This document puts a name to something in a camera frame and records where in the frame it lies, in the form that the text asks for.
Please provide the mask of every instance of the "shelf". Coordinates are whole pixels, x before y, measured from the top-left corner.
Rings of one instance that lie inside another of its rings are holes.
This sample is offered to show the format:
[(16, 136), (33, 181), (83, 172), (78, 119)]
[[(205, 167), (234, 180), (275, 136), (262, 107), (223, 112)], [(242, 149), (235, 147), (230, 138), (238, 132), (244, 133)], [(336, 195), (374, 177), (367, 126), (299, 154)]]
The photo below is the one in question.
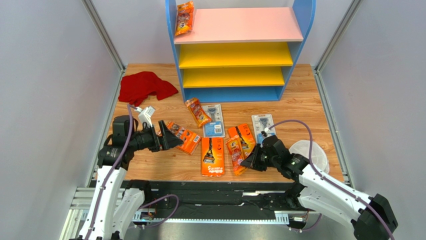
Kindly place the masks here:
[(191, 68), (183, 70), (184, 88), (283, 86), (279, 66)]
[(292, 66), (286, 42), (185, 44), (179, 68)]
[(202, 103), (278, 101), (282, 86), (185, 88), (185, 98)]
[(174, 38), (175, 44), (301, 41), (291, 7), (197, 9), (192, 31)]

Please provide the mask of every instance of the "white plastic lid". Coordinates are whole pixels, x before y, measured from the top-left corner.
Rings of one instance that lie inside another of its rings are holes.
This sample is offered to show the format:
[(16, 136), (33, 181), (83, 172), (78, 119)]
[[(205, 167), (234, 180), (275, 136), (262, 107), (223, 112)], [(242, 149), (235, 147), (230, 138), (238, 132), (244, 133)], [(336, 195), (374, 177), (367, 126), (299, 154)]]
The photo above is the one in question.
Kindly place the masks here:
[[(288, 150), (291, 154), (300, 154), (308, 158), (309, 143), (308, 140), (300, 140), (293, 144)], [(327, 159), (326, 152), (316, 142), (312, 144), (312, 162), (325, 173), (328, 174), (330, 172), (329, 160)]]

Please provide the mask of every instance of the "gray floor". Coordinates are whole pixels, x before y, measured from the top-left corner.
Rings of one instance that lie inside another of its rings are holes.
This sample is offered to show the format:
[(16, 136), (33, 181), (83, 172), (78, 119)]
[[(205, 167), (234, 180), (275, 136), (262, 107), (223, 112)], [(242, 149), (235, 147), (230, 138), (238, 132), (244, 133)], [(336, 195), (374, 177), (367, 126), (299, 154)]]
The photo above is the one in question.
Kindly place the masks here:
[[(312, 224), (316, 215), (309, 218)], [(355, 240), (353, 232), (324, 217), (309, 232), (296, 233), (286, 226), (264, 224), (164, 223), (146, 230), (130, 229), (125, 240)]]

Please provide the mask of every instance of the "pink shelf board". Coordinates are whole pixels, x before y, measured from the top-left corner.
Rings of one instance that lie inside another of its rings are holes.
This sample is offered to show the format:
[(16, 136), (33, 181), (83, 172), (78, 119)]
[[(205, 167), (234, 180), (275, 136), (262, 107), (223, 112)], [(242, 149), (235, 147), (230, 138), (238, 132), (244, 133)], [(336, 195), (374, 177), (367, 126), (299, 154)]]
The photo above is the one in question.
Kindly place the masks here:
[(301, 42), (303, 36), (291, 7), (197, 9), (190, 33), (175, 44)]

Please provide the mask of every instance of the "orange package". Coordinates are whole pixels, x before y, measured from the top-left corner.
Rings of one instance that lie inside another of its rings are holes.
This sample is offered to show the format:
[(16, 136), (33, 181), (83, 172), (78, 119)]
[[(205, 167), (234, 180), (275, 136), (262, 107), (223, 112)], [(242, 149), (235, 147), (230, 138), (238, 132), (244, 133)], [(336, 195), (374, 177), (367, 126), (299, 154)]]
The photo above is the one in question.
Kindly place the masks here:
[(240, 138), (238, 136), (231, 137), (231, 139), (226, 142), (226, 146), (228, 148), (229, 155), (231, 155), (233, 173), (240, 176), (247, 170), (247, 167), (240, 165), (244, 160)]
[(194, 3), (189, 1), (177, 5), (176, 33), (175, 36), (185, 34), (193, 29)]
[(212, 119), (206, 114), (206, 112), (201, 107), (200, 100), (198, 100), (198, 98), (193, 97), (187, 100), (185, 104), (191, 112), (192, 116), (194, 117), (199, 128), (204, 126), (206, 123), (212, 121)]
[(189, 155), (192, 155), (197, 148), (201, 137), (195, 132), (185, 129), (184, 127), (181, 127), (172, 121), (167, 123), (167, 128), (171, 131), (172, 134), (183, 140), (183, 145), (177, 146), (176, 148), (184, 151)]
[(220, 177), (225, 174), (224, 139), (203, 137), (201, 139), (201, 175)]
[(243, 159), (246, 159), (253, 151), (256, 146), (256, 140), (250, 131), (249, 125), (247, 123), (240, 124), (228, 129), (229, 136), (231, 138), (238, 137), (241, 143), (241, 148), (243, 154)]

